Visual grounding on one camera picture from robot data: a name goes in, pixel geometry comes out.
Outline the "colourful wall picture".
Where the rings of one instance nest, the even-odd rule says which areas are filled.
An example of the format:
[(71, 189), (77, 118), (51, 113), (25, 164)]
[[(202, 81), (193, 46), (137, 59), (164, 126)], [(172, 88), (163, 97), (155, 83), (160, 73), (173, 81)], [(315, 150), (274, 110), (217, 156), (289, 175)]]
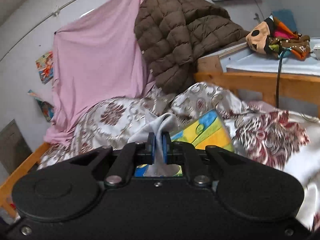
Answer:
[(49, 102), (43, 100), (41, 97), (39, 97), (36, 93), (34, 93), (31, 89), (28, 90), (28, 95), (33, 97), (38, 106), (41, 109), (41, 112), (43, 114), (43, 116), (45, 117), (47, 122), (50, 122), (51, 119), (54, 116), (54, 106), (51, 105)]
[(53, 63), (54, 61), (52, 51), (46, 52), (36, 60), (36, 67), (43, 84), (47, 84), (54, 76)]

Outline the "light blue mattress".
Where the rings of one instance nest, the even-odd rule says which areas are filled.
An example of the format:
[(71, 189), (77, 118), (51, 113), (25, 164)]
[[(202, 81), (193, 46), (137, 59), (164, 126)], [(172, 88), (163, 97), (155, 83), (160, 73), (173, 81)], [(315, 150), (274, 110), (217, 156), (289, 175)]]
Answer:
[[(278, 71), (278, 59), (255, 53), (245, 44), (220, 50), (217, 55), (220, 58), (223, 70), (226, 71), (263, 73), (276, 73)], [(319, 76), (319, 60), (316, 59), (316, 55), (313, 53), (303, 61), (289, 55), (282, 61), (281, 72), (285, 74)]]

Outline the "pink sheet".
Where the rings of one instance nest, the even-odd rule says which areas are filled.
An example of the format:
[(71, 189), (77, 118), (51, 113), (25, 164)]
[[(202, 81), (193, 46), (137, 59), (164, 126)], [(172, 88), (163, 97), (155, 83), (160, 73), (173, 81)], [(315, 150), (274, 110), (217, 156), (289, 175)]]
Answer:
[(115, 97), (138, 98), (154, 80), (142, 57), (134, 27), (144, 0), (109, 0), (54, 35), (54, 116), (44, 136), (67, 145), (79, 119)]

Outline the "grey white sock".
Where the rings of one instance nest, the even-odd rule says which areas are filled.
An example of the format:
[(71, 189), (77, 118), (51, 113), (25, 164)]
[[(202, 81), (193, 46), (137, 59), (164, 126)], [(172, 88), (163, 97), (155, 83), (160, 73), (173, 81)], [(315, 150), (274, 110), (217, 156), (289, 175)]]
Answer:
[(165, 113), (159, 117), (147, 114), (145, 118), (146, 124), (129, 138), (128, 143), (147, 142), (149, 133), (153, 132), (156, 137), (155, 162), (152, 165), (143, 164), (138, 167), (135, 175), (138, 177), (175, 177), (181, 175), (182, 170), (179, 165), (167, 165), (163, 161), (162, 151), (162, 133), (175, 132), (179, 129), (180, 124), (176, 116), (171, 113)]

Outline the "colourful wall picture upper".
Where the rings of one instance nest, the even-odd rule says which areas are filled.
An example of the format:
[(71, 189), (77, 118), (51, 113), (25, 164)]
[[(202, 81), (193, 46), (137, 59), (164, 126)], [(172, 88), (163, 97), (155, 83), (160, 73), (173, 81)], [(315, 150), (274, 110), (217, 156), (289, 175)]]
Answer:
[(36, 67), (43, 84), (47, 84), (54, 76), (53, 63), (54, 61), (52, 51), (46, 52), (36, 60)]

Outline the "brown quilted jacket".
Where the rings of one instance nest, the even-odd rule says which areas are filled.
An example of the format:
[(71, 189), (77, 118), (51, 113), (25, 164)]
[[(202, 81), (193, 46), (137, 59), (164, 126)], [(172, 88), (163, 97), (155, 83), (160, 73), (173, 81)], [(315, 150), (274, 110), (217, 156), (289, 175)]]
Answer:
[(135, 35), (156, 86), (179, 94), (194, 84), (199, 58), (244, 42), (248, 31), (206, 0), (144, 0)]

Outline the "colourful wall picture lower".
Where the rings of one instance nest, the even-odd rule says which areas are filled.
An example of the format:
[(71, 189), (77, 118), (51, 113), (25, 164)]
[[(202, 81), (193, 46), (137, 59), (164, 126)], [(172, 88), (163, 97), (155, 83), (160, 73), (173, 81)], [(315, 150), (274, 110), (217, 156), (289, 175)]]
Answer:
[(45, 117), (47, 122), (50, 122), (51, 119), (54, 116), (54, 106), (51, 105), (49, 102), (43, 100), (41, 97), (39, 97), (36, 93), (34, 93), (31, 89), (28, 90), (28, 95), (33, 97), (38, 106), (41, 109), (41, 112), (43, 114), (43, 116)]

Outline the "floral satin bedspread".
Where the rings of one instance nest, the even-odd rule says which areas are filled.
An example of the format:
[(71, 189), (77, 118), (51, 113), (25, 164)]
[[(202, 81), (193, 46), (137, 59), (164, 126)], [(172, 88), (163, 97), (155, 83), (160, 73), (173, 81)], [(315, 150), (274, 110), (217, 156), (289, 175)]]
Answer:
[(65, 145), (53, 144), (40, 168), (57, 164), (101, 146), (116, 150), (150, 132), (175, 134), (217, 111), (228, 136), (218, 136), (223, 148), (284, 171), (302, 184), (303, 204), (297, 219), (309, 230), (319, 228), (319, 119), (272, 107), (262, 101), (244, 102), (231, 91), (199, 82), (179, 95), (153, 87), (141, 99), (112, 98), (91, 107), (78, 121)]

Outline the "wooden bed frame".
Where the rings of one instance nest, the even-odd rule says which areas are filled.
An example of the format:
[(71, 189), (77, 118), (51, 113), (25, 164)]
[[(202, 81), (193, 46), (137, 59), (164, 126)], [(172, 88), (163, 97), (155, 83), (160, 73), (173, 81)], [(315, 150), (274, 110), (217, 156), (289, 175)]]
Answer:
[[(299, 74), (262, 73), (262, 72), (198, 72), (194, 74), (195, 81), (208, 82), (227, 88), (235, 95), (239, 89), (259, 92), (263, 101), (275, 106), (276, 96), (284, 96), (306, 101), (319, 106), (319, 77)], [(26, 175), (29, 170), (40, 162), (41, 156), (50, 148), (44, 142), (33, 152), (1, 185), (1, 207), (10, 217), (16, 217), (16, 210), (10, 205), (9, 197), (16, 181)]]

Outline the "grey tray with cartoon drawing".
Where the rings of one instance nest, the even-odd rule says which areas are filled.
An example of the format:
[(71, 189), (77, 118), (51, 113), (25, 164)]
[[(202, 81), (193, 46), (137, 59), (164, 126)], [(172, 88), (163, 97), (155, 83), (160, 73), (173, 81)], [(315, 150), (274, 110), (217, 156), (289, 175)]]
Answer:
[(196, 149), (204, 150), (208, 145), (215, 145), (234, 152), (231, 136), (217, 111), (210, 110), (185, 127), (169, 132), (171, 141), (188, 142)]

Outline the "plush doll with tan face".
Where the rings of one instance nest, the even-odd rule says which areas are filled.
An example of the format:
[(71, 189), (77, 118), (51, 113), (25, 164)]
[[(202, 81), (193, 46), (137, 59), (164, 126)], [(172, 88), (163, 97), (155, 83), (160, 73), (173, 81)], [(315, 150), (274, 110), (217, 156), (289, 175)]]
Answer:
[(270, 15), (247, 36), (246, 42), (253, 51), (277, 58), (288, 51), (299, 60), (310, 54), (310, 37), (290, 30), (275, 16)]

